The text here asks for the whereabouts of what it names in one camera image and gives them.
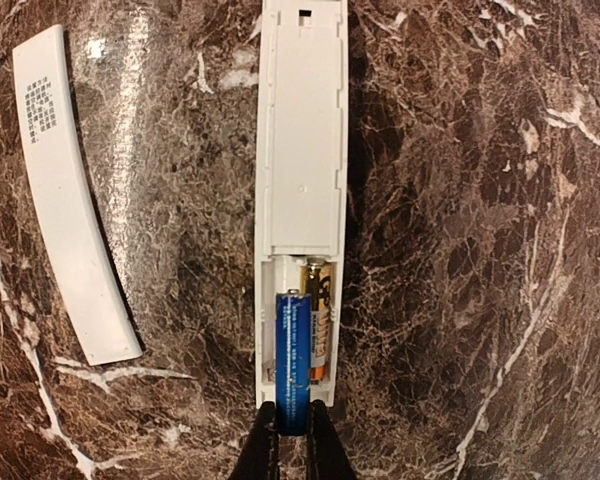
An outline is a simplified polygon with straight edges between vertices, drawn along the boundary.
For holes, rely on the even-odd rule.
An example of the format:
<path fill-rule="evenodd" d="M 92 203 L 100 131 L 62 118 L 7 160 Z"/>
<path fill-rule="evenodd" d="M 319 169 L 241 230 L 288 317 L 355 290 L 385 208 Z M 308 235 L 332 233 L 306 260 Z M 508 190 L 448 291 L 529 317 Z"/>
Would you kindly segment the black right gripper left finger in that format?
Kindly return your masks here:
<path fill-rule="evenodd" d="M 279 479 L 279 435 L 274 402 L 263 402 L 259 407 L 229 479 Z"/>

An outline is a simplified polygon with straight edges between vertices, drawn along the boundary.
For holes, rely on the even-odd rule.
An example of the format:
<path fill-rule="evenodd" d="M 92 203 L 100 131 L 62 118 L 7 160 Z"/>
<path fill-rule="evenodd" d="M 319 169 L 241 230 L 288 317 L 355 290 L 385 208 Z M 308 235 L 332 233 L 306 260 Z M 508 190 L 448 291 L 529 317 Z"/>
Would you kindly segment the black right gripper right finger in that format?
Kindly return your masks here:
<path fill-rule="evenodd" d="M 322 400 L 311 402 L 307 426 L 306 478 L 308 480 L 356 480 L 338 433 Z"/>

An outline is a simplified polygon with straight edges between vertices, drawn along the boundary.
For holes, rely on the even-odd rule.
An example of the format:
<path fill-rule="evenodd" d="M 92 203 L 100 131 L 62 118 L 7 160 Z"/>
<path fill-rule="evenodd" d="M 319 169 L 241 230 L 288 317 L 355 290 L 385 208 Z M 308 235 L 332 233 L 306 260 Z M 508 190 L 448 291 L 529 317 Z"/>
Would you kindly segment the blue AAA battery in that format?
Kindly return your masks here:
<path fill-rule="evenodd" d="M 311 297 L 297 289 L 276 295 L 276 414 L 282 436 L 304 436 L 311 371 Z"/>

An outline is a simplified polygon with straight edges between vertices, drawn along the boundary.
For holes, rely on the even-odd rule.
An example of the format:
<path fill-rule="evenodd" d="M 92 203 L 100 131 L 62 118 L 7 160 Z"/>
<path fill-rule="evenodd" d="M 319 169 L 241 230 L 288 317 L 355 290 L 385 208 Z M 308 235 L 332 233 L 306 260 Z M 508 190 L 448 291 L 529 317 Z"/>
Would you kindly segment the gold AAA battery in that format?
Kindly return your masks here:
<path fill-rule="evenodd" d="M 318 384 L 325 378 L 330 355 L 332 265 L 322 257 L 308 257 L 302 287 L 311 300 L 310 382 Z"/>

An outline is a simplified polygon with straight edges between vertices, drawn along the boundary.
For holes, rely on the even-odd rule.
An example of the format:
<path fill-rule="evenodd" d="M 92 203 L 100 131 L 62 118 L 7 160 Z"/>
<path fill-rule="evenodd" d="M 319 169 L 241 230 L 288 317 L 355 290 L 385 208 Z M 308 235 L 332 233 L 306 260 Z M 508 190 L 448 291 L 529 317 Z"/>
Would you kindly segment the white remote control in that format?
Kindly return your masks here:
<path fill-rule="evenodd" d="M 348 7 L 344 1 L 262 4 L 254 220 L 255 399 L 275 392 L 275 297 L 302 290 L 309 258 L 331 278 L 323 377 L 335 397 L 348 166 Z"/>

